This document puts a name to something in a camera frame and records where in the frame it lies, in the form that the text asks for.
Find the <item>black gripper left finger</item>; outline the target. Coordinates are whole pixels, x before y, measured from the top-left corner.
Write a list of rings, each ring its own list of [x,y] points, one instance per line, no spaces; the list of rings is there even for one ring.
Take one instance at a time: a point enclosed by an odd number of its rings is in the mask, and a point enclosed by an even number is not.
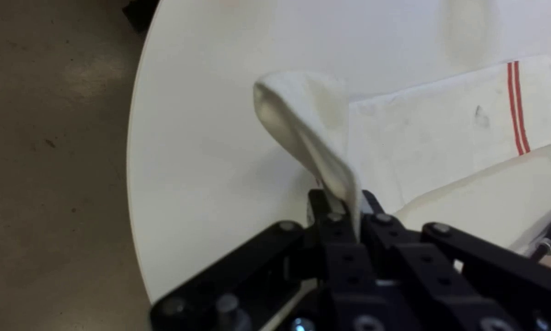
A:
[[[324,189],[309,191],[309,220],[322,241],[340,241],[346,213],[336,209]]]

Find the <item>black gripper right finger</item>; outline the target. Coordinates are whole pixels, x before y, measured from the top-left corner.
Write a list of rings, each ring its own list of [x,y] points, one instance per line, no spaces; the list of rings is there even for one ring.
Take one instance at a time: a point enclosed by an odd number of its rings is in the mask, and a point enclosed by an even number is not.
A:
[[[362,197],[360,232],[366,235],[388,235],[393,228],[393,217],[384,211],[382,204],[371,191],[364,189]]]

